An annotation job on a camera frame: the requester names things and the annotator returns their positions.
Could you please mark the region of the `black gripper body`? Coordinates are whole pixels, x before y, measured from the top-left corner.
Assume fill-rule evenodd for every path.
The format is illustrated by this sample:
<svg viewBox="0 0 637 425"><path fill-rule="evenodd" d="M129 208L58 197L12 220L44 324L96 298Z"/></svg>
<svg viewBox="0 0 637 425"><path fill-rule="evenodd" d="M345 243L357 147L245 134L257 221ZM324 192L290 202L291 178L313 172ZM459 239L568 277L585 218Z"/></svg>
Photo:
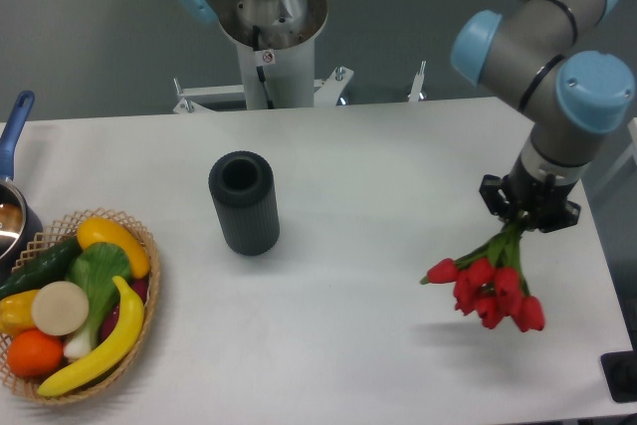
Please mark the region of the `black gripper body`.
<svg viewBox="0 0 637 425"><path fill-rule="evenodd" d="M538 179L531 173L531 168L525 166L521 156L507 176L515 197L515 216L511 221L521 220L523 226L530 231L537 230L534 227L537 210L549 204L569 200L568 195L575 186L574 182L560 184L557 175L552 172Z"/></svg>

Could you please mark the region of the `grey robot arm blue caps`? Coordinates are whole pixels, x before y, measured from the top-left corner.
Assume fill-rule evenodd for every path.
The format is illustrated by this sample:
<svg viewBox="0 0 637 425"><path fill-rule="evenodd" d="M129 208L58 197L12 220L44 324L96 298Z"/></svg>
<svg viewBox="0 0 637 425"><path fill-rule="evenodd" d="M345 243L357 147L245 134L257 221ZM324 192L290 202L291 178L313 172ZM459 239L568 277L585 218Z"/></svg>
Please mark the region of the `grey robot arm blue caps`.
<svg viewBox="0 0 637 425"><path fill-rule="evenodd" d="M315 78L315 40L326 0L179 0L199 22L217 23L235 44L250 109L334 104L338 77ZM475 86L533 122L512 171L486 176L480 192L505 221L521 216L544 233L573 226L568 194L603 139L623 121L636 94L618 58L575 52L578 39L618 0L520 0L510 17L474 15L457 35L450 59Z"/></svg>

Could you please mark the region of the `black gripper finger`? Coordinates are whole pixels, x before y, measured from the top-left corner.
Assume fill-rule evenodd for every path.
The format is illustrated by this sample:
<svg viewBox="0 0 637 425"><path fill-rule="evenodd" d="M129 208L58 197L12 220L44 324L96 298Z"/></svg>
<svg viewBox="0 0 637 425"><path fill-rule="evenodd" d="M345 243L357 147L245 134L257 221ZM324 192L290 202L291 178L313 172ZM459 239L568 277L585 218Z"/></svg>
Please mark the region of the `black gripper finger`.
<svg viewBox="0 0 637 425"><path fill-rule="evenodd" d="M497 216L503 222L510 222L514 218L515 197L508 176L484 175L479 192L493 216Z"/></svg>
<svg viewBox="0 0 637 425"><path fill-rule="evenodd" d="M580 205L569 200L543 206L536 212L534 227L542 233L551 233L575 226L580 211Z"/></svg>

